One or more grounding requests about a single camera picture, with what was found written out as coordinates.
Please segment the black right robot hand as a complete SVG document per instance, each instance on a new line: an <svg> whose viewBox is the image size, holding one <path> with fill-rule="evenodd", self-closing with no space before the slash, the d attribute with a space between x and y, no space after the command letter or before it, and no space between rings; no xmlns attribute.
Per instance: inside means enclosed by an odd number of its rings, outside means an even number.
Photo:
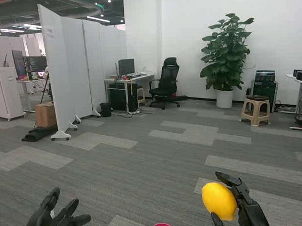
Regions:
<svg viewBox="0 0 302 226"><path fill-rule="evenodd" d="M240 226L270 226L261 206L249 196L249 189L240 177L216 171L216 177L229 187L239 209Z"/></svg>

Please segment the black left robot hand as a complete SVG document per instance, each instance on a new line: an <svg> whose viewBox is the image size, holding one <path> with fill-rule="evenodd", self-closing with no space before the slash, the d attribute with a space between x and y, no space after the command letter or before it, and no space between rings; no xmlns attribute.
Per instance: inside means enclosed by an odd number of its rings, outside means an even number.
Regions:
<svg viewBox="0 0 302 226"><path fill-rule="evenodd" d="M54 218L51 211L58 203L60 189L54 188L42 201L26 226L84 226L91 221L90 215L73 216L79 204L77 198L71 200Z"/></svg>

